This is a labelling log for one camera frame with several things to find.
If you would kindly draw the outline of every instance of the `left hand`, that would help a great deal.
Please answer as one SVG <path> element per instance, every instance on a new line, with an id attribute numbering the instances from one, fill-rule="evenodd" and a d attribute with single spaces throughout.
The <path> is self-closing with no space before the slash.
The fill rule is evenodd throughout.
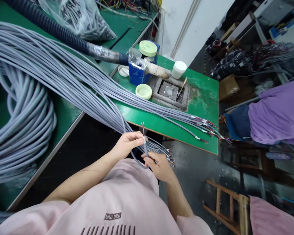
<path id="1" fill-rule="evenodd" d="M 121 136 L 110 153 L 117 159 L 121 160 L 126 158 L 133 148 L 142 144 L 144 144 L 144 139 L 141 132 L 126 132 Z"/>

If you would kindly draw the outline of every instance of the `hand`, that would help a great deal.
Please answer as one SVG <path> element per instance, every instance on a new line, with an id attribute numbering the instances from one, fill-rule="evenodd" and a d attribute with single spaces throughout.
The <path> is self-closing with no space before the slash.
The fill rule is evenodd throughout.
<path id="1" fill-rule="evenodd" d="M 155 152 L 148 152 L 149 157 L 146 154 L 142 155 L 144 158 L 145 166 L 149 166 L 153 171 L 157 179 L 166 183 L 173 183 L 177 181 L 177 177 L 170 166 L 167 156 L 165 154 L 159 154 Z"/>
<path id="2" fill-rule="evenodd" d="M 120 137 L 110 153 L 112 156 L 121 160 L 126 158 L 133 148 L 142 144 L 144 144 L 144 139 L 141 132 L 126 132 Z"/>

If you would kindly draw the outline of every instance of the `white container lid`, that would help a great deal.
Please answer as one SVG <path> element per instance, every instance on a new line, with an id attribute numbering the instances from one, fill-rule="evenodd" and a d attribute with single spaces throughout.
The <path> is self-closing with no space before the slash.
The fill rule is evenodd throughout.
<path id="1" fill-rule="evenodd" d="M 175 62 L 173 69 L 175 69 L 177 72 L 184 73 L 187 69 L 187 66 L 184 62 L 178 60 Z"/>
<path id="2" fill-rule="evenodd" d="M 147 84 L 140 84 L 136 87 L 135 93 L 139 97 L 141 97 L 145 100 L 149 100 L 151 98 L 153 90 Z"/>

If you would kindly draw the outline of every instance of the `printed logo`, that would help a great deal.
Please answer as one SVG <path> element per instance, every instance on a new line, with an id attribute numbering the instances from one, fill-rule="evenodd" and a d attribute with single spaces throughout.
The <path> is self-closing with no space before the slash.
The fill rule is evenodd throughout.
<path id="1" fill-rule="evenodd" d="M 106 213 L 106 216 L 105 216 L 105 220 L 115 220 L 115 219 L 119 219 L 121 218 L 121 213 L 115 213 L 115 214 L 108 214 Z"/>

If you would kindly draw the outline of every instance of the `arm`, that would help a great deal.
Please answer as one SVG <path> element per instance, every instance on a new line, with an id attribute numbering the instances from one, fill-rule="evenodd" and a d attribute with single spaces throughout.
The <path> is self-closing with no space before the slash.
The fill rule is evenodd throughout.
<path id="1" fill-rule="evenodd" d="M 157 179 L 167 183 L 168 207 L 173 218 L 176 220 L 178 215 L 183 217 L 193 216 L 194 213 L 183 194 L 180 183 L 167 157 L 164 154 L 155 152 L 148 152 L 148 155 L 149 158 L 145 154 L 142 155 L 145 165 L 151 168 Z"/>
<path id="2" fill-rule="evenodd" d="M 126 158 L 133 148 L 143 143 L 141 132 L 124 133 L 110 152 L 69 177 L 43 202 L 63 200 L 73 203 L 93 186 L 99 184 L 119 160 Z"/>

